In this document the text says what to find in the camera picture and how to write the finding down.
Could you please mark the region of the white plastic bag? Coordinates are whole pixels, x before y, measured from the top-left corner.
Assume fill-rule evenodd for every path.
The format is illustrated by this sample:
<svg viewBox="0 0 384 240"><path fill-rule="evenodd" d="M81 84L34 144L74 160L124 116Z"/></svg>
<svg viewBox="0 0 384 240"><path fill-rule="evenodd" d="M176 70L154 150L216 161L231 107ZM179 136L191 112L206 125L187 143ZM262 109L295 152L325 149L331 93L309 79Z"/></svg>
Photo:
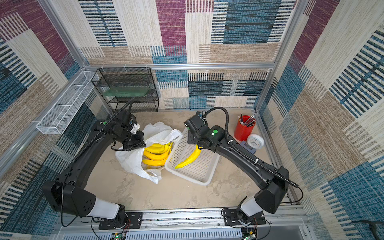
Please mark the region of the white plastic bag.
<svg viewBox="0 0 384 240"><path fill-rule="evenodd" d="M161 170L183 134L162 122L146 125L143 133L145 147L129 152L120 148L115 157L128 173L158 184L162 179Z"/></svg>

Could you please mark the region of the yellow banana cluster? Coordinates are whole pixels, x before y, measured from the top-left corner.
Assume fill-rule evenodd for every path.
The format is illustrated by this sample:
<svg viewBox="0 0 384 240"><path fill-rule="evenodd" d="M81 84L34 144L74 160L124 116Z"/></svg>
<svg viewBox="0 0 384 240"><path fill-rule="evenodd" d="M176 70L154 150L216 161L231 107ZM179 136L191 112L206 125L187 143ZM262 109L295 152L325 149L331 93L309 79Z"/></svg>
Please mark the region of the yellow banana cluster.
<svg viewBox="0 0 384 240"><path fill-rule="evenodd" d="M151 167L164 166L171 154L172 148L173 142L165 145L153 144L152 146L145 148L142 163Z"/></svg>

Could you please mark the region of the white perforated plastic basket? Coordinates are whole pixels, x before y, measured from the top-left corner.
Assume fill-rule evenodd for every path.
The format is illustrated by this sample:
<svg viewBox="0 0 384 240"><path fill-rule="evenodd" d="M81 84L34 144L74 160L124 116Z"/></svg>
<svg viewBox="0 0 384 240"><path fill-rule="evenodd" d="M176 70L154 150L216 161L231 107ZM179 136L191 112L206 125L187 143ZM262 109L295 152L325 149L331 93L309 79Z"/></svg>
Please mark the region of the white perforated plastic basket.
<svg viewBox="0 0 384 240"><path fill-rule="evenodd" d="M215 173L220 156L209 150L196 150L188 144L188 130L178 139L168 157L165 168L170 173L192 183L207 186Z"/></svg>

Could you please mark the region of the yellow banana bunch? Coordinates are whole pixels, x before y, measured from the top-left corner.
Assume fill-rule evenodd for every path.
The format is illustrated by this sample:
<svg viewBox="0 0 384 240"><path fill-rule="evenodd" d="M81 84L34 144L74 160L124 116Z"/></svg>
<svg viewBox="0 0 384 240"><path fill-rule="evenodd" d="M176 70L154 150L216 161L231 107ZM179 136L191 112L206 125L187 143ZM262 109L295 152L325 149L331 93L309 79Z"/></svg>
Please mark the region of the yellow banana bunch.
<svg viewBox="0 0 384 240"><path fill-rule="evenodd" d="M183 162L179 163L175 169L181 169L181 168L184 168L185 166L193 163L201 154L201 149L198 145L196 145L196 148L194 150L194 152L186 159L184 160Z"/></svg>

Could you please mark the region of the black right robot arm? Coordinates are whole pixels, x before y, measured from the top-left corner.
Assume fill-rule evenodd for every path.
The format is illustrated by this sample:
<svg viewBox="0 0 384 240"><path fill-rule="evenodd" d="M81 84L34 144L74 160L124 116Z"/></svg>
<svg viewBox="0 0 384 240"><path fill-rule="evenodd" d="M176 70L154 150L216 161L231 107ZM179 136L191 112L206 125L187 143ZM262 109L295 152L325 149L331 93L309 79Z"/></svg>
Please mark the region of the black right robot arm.
<svg viewBox="0 0 384 240"><path fill-rule="evenodd" d="M289 172L283 167L277 169L245 150L225 129L220 126L209 128L205 124L194 127L186 124L188 143L210 150L225 157L246 173L260 189L251 197L244 198L237 207L237 219L247 224L262 211L274 214L288 191L284 178Z"/></svg>

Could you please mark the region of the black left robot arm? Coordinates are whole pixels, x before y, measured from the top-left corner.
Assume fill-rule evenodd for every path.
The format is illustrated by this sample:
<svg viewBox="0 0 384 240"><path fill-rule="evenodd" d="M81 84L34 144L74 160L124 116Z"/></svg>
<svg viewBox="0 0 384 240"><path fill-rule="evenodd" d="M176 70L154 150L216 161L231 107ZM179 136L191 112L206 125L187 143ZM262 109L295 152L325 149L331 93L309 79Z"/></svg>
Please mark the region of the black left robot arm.
<svg viewBox="0 0 384 240"><path fill-rule="evenodd" d="M60 214L100 218L108 229L121 229L128 222L125 206L111 203L86 191L88 179L108 146L123 144L123 151L146 147L136 118L127 110L109 120L98 120L72 163L54 180L43 184L51 208Z"/></svg>

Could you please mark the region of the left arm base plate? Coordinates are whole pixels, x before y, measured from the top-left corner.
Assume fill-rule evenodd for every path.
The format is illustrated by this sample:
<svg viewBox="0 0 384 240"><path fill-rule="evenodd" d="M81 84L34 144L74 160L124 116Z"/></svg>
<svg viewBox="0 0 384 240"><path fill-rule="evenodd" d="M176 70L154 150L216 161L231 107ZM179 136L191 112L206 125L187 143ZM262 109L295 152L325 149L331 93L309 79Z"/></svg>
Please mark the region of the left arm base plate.
<svg viewBox="0 0 384 240"><path fill-rule="evenodd" d="M113 220L101 219L99 230L131 230L139 229L142 224L143 212L127 212L118 214Z"/></svg>

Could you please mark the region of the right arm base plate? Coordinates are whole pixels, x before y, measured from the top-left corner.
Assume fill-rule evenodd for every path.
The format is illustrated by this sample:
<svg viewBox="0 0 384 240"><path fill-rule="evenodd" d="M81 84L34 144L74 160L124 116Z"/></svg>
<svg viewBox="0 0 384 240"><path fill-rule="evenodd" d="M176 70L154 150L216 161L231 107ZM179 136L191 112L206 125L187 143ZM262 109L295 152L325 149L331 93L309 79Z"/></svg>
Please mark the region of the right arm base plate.
<svg viewBox="0 0 384 240"><path fill-rule="evenodd" d="M248 217L238 209L223 208L221 215L224 218L225 225L230 227L245 228L253 224L265 225L267 223L263 211Z"/></svg>

